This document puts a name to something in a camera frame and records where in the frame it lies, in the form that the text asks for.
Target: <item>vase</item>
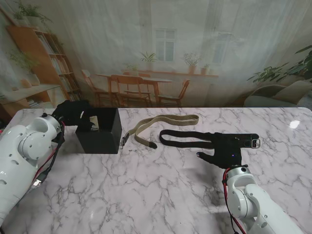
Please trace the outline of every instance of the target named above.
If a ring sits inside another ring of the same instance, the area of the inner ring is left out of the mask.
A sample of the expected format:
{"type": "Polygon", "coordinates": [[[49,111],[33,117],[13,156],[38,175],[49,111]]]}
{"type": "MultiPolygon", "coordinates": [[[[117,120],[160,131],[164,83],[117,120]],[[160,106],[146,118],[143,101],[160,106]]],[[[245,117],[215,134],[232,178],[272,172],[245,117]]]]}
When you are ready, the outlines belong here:
{"type": "Polygon", "coordinates": [[[31,88],[31,84],[29,83],[28,80],[26,79],[21,79],[20,80],[21,85],[23,86],[23,88],[31,88]]]}
{"type": "Polygon", "coordinates": [[[41,24],[41,20],[39,17],[34,17],[34,16],[26,16],[28,21],[29,21],[29,24],[33,27],[38,27],[40,28],[42,26],[41,24]]]}
{"type": "Polygon", "coordinates": [[[145,62],[146,71],[153,70],[153,62],[145,62]]]}
{"type": "Polygon", "coordinates": [[[29,27],[29,23],[26,19],[17,19],[20,27],[29,27]]]}
{"type": "Polygon", "coordinates": [[[30,82],[30,84],[32,86],[40,85],[40,81],[39,81],[38,77],[36,76],[36,74],[28,74],[27,78],[28,78],[28,81],[30,82]]]}
{"type": "Polygon", "coordinates": [[[207,68],[206,68],[206,67],[202,67],[202,68],[200,69],[200,74],[201,74],[201,75],[207,74],[207,68]]]}
{"type": "Polygon", "coordinates": [[[196,66],[189,66],[189,74],[195,73],[196,66]]]}

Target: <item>metal buckle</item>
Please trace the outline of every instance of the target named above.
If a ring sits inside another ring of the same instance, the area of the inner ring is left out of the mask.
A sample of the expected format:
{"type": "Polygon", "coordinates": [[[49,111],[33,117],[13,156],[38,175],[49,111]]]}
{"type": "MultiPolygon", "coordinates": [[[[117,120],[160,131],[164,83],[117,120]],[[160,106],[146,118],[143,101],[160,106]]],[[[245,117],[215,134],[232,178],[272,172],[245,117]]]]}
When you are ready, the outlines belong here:
{"type": "Polygon", "coordinates": [[[261,143],[260,139],[252,139],[252,145],[251,145],[252,149],[260,148],[260,143],[261,143]]]}
{"type": "Polygon", "coordinates": [[[122,139],[121,139],[121,142],[120,142],[120,144],[119,144],[119,146],[121,146],[121,149],[123,149],[123,146],[125,145],[125,138],[123,137],[122,139]]]}

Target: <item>wooden table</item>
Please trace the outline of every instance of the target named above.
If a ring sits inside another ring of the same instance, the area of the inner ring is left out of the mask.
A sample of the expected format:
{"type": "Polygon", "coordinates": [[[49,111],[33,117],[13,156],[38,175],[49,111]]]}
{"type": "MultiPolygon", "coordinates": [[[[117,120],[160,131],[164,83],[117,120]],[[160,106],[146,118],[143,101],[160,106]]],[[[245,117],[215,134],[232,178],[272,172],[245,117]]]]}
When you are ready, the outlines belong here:
{"type": "MultiPolygon", "coordinates": [[[[107,81],[108,81],[108,92],[109,92],[109,96],[110,96],[110,101],[111,103],[113,103],[113,96],[112,96],[112,79],[111,76],[108,75],[104,75],[104,74],[96,74],[99,77],[106,77],[107,81]]],[[[155,94],[155,100],[157,105],[159,104],[159,98],[158,95],[159,93],[159,87],[158,87],[158,83],[170,83],[172,82],[172,80],[169,79],[158,79],[158,78],[148,78],[148,77],[142,77],[144,84],[147,85],[152,85],[154,88],[154,94],[155,94]]]]}

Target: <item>potted plant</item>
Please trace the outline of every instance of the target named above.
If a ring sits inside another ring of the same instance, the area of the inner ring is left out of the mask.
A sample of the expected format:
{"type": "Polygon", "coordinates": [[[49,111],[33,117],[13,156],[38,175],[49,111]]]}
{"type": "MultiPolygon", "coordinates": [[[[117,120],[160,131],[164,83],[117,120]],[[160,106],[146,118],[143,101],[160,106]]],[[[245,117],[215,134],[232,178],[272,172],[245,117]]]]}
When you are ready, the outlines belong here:
{"type": "Polygon", "coordinates": [[[312,45],[309,45],[295,54],[302,53],[306,50],[310,50],[307,56],[305,56],[301,61],[299,61],[295,66],[292,66],[286,72],[287,75],[295,75],[299,77],[304,77],[304,79],[312,78],[312,45]]]}
{"type": "Polygon", "coordinates": [[[209,65],[208,64],[205,64],[205,66],[203,66],[201,69],[200,69],[200,74],[201,75],[205,75],[207,74],[207,70],[209,69],[209,65]]]}
{"type": "Polygon", "coordinates": [[[147,71],[152,71],[153,70],[153,62],[157,61],[157,59],[154,58],[156,56],[156,54],[155,53],[151,53],[149,55],[147,52],[145,52],[145,54],[141,52],[141,54],[143,55],[143,58],[141,58],[141,61],[145,62],[146,70],[147,71]]]}
{"type": "Polygon", "coordinates": [[[253,83],[264,82],[267,80],[269,80],[269,81],[276,80],[276,82],[279,82],[287,76],[285,74],[285,72],[282,72],[282,69],[286,64],[288,64],[288,63],[285,63],[279,67],[271,67],[271,66],[266,67],[263,69],[263,72],[254,73],[253,76],[250,77],[248,80],[251,80],[254,78],[253,83]]]}
{"type": "Polygon", "coordinates": [[[138,71],[137,71],[137,65],[136,64],[126,64],[127,71],[129,72],[129,75],[138,77],[138,71]]]}
{"type": "Polygon", "coordinates": [[[27,17],[31,26],[41,27],[42,25],[46,26],[47,21],[52,22],[49,18],[38,12],[40,6],[31,4],[23,5],[21,1],[18,4],[20,13],[27,17]]]}
{"type": "Polygon", "coordinates": [[[33,67],[39,65],[39,62],[33,59],[30,54],[12,50],[10,53],[10,60],[22,69],[27,70],[28,79],[22,79],[20,81],[24,88],[40,85],[38,77],[31,71],[33,67]]]}
{"type": "Polygon", "coordinates": [[[24,18],[23,14],[20,11],[17,11],[13,14],[13,18],[19,23],[21,27],[28,27],[29,24],[27,20],[24,18]]]}
{"type": "Polygon", "coordinates": [[[189,65],[189,74],[194,74],[196,65],[201,60],[201,57],[196,53],[184,54],[183,59],[187,65],[189,65]]]}

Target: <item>beige strap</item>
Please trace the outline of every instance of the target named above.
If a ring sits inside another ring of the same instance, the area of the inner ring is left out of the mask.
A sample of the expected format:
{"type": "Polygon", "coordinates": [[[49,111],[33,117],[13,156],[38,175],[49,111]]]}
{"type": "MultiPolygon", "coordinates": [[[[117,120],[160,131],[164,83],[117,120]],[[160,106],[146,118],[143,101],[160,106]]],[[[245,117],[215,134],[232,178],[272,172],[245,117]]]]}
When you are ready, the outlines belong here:
{"type": "Polygon", "coordinates": [[[198,123],[198,120],[199,116],[197,115],[186,115],[186,116],[159,115],[153,118],[146,118],[141,120],[139,123],[137,123],[135,128],[129,130],[126,133],[125,137],[123,137],[121,140],[121,144],[122,146],[124,146],[129,136],[135,133],[135,139],[137,142],[146,145],[148,147],[151,147],[153,149],[157,149],[157,145],[154,142],[140,138],[138,134],[147,129],[148,127],[150,127],[153,123],[160,121],[176,126],[188,126],[188,125],[196,125],[198,123]]]}

